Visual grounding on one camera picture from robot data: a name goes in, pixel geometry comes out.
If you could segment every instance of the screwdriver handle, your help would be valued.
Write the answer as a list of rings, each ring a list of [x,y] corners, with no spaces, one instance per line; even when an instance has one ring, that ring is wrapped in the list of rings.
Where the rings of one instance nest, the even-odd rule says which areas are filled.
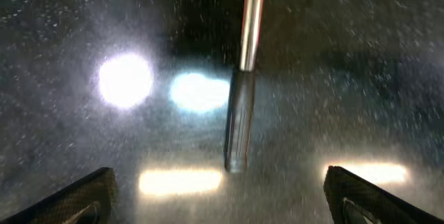
[[[225,169],[242,173],[247,169],[248,143],[255,102],[254,71],[232,75],[225,140]]]

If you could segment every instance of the black handle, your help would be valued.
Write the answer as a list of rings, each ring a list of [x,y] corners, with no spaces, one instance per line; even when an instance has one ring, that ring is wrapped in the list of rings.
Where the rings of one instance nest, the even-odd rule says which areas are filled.
[[[247,168],[254,104],[254,71],[235,71],[230,88],[225,140],[225,169],[228,172],[242,173]]]

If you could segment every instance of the silver shaft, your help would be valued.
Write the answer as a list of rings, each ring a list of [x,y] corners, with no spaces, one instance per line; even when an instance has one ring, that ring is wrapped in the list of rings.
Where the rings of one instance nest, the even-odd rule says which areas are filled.
[[[242,26],[242,52],[239,68],[252,71],[255,68],[257,42],[259,40],[260,21],[263,0],[246,0],[244,5],[244,24]]]

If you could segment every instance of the metallic pen barrel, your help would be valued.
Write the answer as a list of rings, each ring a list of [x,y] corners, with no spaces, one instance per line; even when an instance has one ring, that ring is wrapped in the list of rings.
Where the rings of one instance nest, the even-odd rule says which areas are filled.
[[[255,58],[262,13],[262,0],[245,0],[239,70],[234,71],[228,105],[225,169],[247,169],[248,145],[255,103]]]

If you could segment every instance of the speckled black surface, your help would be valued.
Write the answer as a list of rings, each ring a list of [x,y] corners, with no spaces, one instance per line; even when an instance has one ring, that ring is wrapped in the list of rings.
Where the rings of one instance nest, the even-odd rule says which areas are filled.
[[[196,114],[173,79],[228,80],[243,0],[0,0],[0,218],[101,166],[118,223],[331,223],[322,170],[395,162],[391,193],[444,218],[444,0],[264,0],[250,167],[212,193],[141,196],[147,169],[223,170],[226,106]],[[136,51],[151,95],[118,110],[98,69]]]

